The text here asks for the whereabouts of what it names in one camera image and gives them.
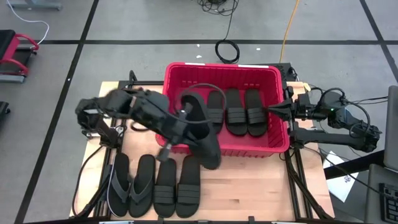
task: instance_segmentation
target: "white paper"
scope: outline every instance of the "white paper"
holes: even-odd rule
[[[344,162],[344,160],[336,156],[336,154],[333,151],[330,151],[326,158],[330,160],[330,162],[336,165]],[[327,167],[332,166],[330,162],[325,160],[323,162],[323,168],[325,169]],[[354,173],[351,175],[356,178],[358,176],[358,173]],[[340,199],[342,202],[345,202],[351,188],[353,188],[355,180],[352,177],[346,175],[327,180],[327,183],[328,183],[329,192],[332,193],[334,196],[336,196],[338,199]]]

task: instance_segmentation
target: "red plastic basket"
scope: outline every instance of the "red plastic basket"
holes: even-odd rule
[[[243,105],[244,92],[248,88],[260,91],[265,107],[284,100],[280,73],[275,67],[176,62],[167,67],[163,86],[163,94],[170,98],[170,111],[177,95],[197,83],[210,83],[223,90],[237,88]],[[205,102],[211,90],[213,89],[207,86],[192,89],[201,94]],[[165,144],[162,136],[156,135],[156,141],[161,146]],[[254,138],[248,133],[245,136],[235,136],[226,129],[224,123],[218,134],[218,141],[224,156],[267,157],[273,153],[285,152],[289,148],[286,122],[274,114],[269,114],[268,130],[261,137]],[[174,146],[172,152],[190,153],[188,146],[184,144]]]

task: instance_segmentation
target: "white cable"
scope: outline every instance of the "white cable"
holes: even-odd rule
[[[8,3],[8,6],[11,8],[11,11],[12,11],[12,12],[14,13],[14,15],[16,15],[20,20],[25,21],[25,22],[33,22],[33,23],[41,22],[41,23],[44,23],[44,24],[47,26],[47,30],[45,31],[45,34],[44,34],[42,40],[39,41],[39,42],[37,43],[38,45],[41,44],[41,43],[43,42],[43,40],[46,38],[46,36],[47,36],[47,34],[48,34],[49,30],[50,30],[50,25],[49,25],[48,23],[44,22],[44,21],[29,21],[29,20],[23,19],[21,16],[18,16],[18,14],[14,11],[14,8],[13,8],[13,6],[11,5],[10,1],[9,1],[9,0],[6,0],[6,1],[7,1],[7,3]]]

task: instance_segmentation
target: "wooden platform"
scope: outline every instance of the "wooden platform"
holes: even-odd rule
[[[305,91],[301,82],[291,82],[295,94]],[[100,96],[117,88],[118,82],[103,82]],[[143,86],[145,89],[162,92],[161,86]],[[312,127],[311,121],[301,121],[300,126]],[[90,140],[86,147],[84,160],[98,148],[99,139]],[[307,144],[317,149],[317,144]],[[156,155],[160,146],[155,141],[155,133],[148,131],[137,133],[128,129],[125,133],[122,152],[130,158],[130,174],[137,172],[138,160],[143,154]],[[331,200],[323,172],[322,162],[318,154],[302,150],[302,161],[307,178],[309,191],[325,211],[334,216]],[[181,173],[185,155],[171,154],[177,161],[177,182]],[[75,202],[76,210],[80,211],[98,188],[104,150],[95,155],[83,171],[80,187]],[[297,188],[301,216],[305,217],[302,194]],[[217,170],[201,170],[201,201],[194,216],[181,219],[176,214],[166,220],[229,220],[244,221],[254,216],[258,221],[294,220],[292,202],[285,162],[277,154],[265,159],[245,157],[223,157]],[[128,215],[122,218],[111,217],[113,220],[156,220],[157,214],[152,208],[140,218]]]

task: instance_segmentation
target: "flip-flop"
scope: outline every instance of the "flip-flop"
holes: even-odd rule
[[[181,104],[185,103],[193,107],[186,117],[188,121],[210,119],[205,101],[198,93],[191,92],[183,95]],[[199,163],[206,169],[217,169],[221,164],[221,149],[211,121],[192,124],[187,136],[193,141],[189,144],[189,149]]]
[[[169,158],[160,163],[154,187],[154,208],[162,218],[171,217],[175,210],[175,179],[177,165]]]
[[[137,175],[130,186],[129,214],[132,217],[141,217],[150,209],[154,185],[155,157],[143,155],[138,162]]]
[[[106,200],[112,214],[123,217],[127,213],[129,197],[129,158],[123,153],[117,153],[113,159],[111,176],[109,177]]]
[[[228,89],[226,95],[226,128],[232,134],[243,136],[248,131],[246,111],[242,106],[238,89]]]
[[[223,95],[219,91],[211,91],[207,98],[207,107],[214,131],[218,134],[224,123]]]
[[[259,90],[246,90],[244,100],[248,114],[249,134],[254,137],[262,136],[268,129],[268,113],[262,105]]]
[[[200,166],[194,156],[187,156],[182,163],[180,183],[178,183],[175,213],[180,218],[191,217],[197,212],[200,203]]]

